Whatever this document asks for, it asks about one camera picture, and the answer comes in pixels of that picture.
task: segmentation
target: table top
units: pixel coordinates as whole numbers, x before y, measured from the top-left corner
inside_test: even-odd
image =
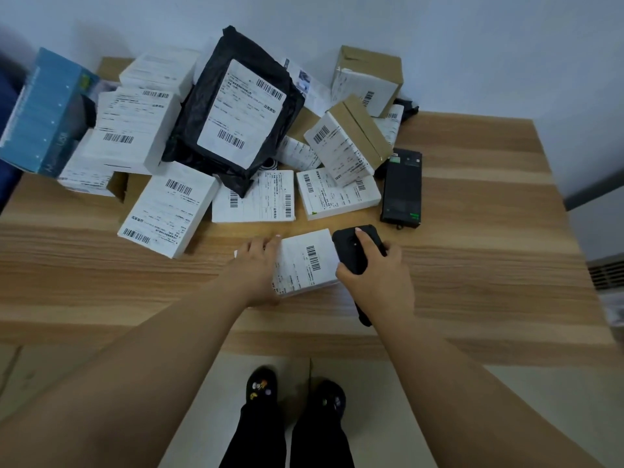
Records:
[[[423,153],[422,225],[379,207],[291,223],[218,224],[168,259],[118,238],[122,204],[25,175],[0,216],[0,341],[105,345],[218,274],[253,235],[372,223],[404,247],[416,313],[478,361],[620,364],[530,120],[421,112],[399,148]],[[340,285],[247,309],[224,348],[254,354],[386,358]]]

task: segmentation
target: person's right arm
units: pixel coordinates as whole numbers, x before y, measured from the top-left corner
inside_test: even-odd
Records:
[[[601,466],[483,366],[414,315],[414,288],[401,248],[383,257],[363,231],[368,267],[336,276],[370,318],[394,364],[440,468]]]

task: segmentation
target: tiled floor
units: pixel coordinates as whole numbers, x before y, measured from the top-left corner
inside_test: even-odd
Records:
[[[76,347],[0,345],[0,418],[93,355]],[[347,394],[343,428],[360,468],[435,467],[388,362],[220,354],[160,467],[217,467],[238,423],[248,375],[262,364],[279,375],[279,394],[292,423],[307,392],[308,374],[329,377]],[[534,409],[607,467],[624,457],[624,372],[574,368],[491,367]]]

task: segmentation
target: leg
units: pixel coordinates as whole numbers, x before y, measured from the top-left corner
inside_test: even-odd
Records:
[[[323,381],[292,431],[290,468],[353,468],[349,441],[340,426],[345,393]]]
[[[277,405],[277,378],[258,368],[247,381],[246,403],[220,468],[283,468],[286,463],[284,421]]]

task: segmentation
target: person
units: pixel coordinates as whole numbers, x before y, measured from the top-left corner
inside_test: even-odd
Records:
[[[385,345],[440,468],[600,466],[480,364],[414,315],[401,248],[383,257],[356,231],[362,275],[336,275]],[[280,237],[254,238],[221,275],[129,331],[0,425],[3,467],[156,467],[243,309],[277,303],[271,287]],[[252,375],[222,466],[282,467],[283,423],[274,374]],[[293,468],[352,467],[340,428],[345,395],[324,383],[292,434]]]

